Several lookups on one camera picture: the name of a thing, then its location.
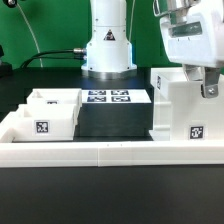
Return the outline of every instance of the cable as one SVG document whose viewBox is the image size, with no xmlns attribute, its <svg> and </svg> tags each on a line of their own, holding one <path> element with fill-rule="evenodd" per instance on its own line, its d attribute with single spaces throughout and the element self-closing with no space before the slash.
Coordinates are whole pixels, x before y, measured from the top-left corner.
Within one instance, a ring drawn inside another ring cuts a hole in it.
<svg viewBox="0 0 224 224">
<path fill-rule="evenodd" d="M 130 31 L 129 31 L 129 42 L 131 42 L 131 36 L 132 36 L 132 25 L 133 25 L 134 11 L 135 11 L 135 0 L 133 0 L 133 3 L 132 3 L 131 22 L 130 22 Z"/>
<path fill-rule="evenodd" d="M 31 35 L 32 35 L 32 37 L 33 37 L 34 43 L 35 43 L 36 48 L 37 48 L 37 52 L 40 53 L 39 44 L 38 44 L 38 42 L 37 42 L 36 36 L 35 36 L 35 34 L 34 34 L 34 32 L 33 32 L 33 29 L 32 29 L 32 27 L 31 27 L 31 25 L 30 25 L 30 23 L 29 23 L 29 21 L 28 21 L 26 15 L 25 15 L 25 13 L 24 13 L 22 7 L 19 5 L 19 3 L 17 3 L 17 6 L 18 6 L 18 9 L 19 9 L 19 11 L 20 11 L 20 13 L 21 13 L 21 15 L 22 15 L 22 17 L 23 17 L 23 19 L 24 19 L 26 25 L 28 26 L 28 28 L 29 28 L 29 30 L 30 30 L 30 33 L 31 33 Z M 42 62 L 42 59 L 41 59 L 41 58 L 40 58 L 40 66 L 41 66 L 41 68 L 43 68 L 43 62 Z"/>
<path fill-rule="evenodd" d="M 39 54 L 34 55 L 30 59 L 24 61 L 20 68 L 27 68 L 27 66 L 36 59 L 76 59 L 76 60 L 84 60 L 83 54 L 75 54 L 73 57 L 49 57 L 44 55 L 49 54 L 62 54 L 62 53 L 74 53 L 73 50 L 54 50 L 54 51 L 45 51 Z"/>
</svg>

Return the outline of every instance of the black table surface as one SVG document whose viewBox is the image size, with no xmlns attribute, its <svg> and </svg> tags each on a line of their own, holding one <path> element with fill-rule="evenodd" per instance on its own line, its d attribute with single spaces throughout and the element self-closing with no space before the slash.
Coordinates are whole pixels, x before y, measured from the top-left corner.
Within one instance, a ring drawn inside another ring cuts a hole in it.
<svg viewBox="0 0 224 224">
<path fill-rule="evenodd" d="M 108 84 L 79 69 L 16 70 L 0 79 L 1 116 L 32 88 L 142 89 L 148 73 Z M 0 223 L 223 224 L 223 186 L 223 165 L 1 168 Z"/>
</svg>

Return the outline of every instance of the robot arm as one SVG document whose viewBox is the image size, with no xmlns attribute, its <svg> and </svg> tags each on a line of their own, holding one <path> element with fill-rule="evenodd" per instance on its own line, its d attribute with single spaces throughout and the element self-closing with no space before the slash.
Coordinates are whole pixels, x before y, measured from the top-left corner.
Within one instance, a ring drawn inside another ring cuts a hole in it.
<svg viewBox="0 0 224 224">
<path fill-rule="evenodd" d="M 224 1 L 154 0 L 167 56 L 188 80 L 203 80 L 202 95 L 218 96 L 224 66 Z"/>
</svg>

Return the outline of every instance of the white box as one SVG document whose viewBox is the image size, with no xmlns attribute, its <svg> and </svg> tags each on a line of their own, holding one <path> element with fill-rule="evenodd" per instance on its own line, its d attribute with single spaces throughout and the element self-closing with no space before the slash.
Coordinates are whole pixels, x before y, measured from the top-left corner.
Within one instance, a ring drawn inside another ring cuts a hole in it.
<svg viewBox="0 0 224 224">
<path fill-rule="evenodd" d="M 152 68 L 154 86 L 153 130 L 162 140 L 224 139 L 224 77 L 218 97 L 201 95 L 202 81 L 187 81 L 182 68 Z"/>
<path fill-rule="evenodd" d="M 74 104 L 77 113 L 82 106 L 81 89 L 33 89 L 27 104 Z"/>
<path fill-rule="evenodd" d="M 10 127 L 14 141 L 72 140 L 77 124 L 76 105 L 19 105 L 1 125 Z"/>
</svg>

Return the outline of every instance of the green backdrop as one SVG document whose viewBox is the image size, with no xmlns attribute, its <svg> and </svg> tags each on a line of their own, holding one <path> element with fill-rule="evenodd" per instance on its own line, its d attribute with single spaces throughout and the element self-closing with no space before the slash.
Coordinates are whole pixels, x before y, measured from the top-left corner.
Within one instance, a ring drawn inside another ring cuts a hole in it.
<svg viewBox="0 0 224 224">
<path fill-rule="evenodd" d="M 127 0 L 129 34 L 132 1 Z M 90 0 L 18 0 L 38 40 L 40 50 L 85 47 L 91 38 Z M 139 67 L 170 66 L 159 31 L 159 19 L 152 11 L 153 0 L 136 0 L 132 44 L 134 62 Z M 37 53 L 30 31 L 18 8 L 9 9 L 0 2 L 0 44 L 4 61 L 18 68 Z M 45 67 L 74 66 L 75 60 L 44 60 Z M 38 61 L 31 66 L 40 66 Z"/>
</svg>

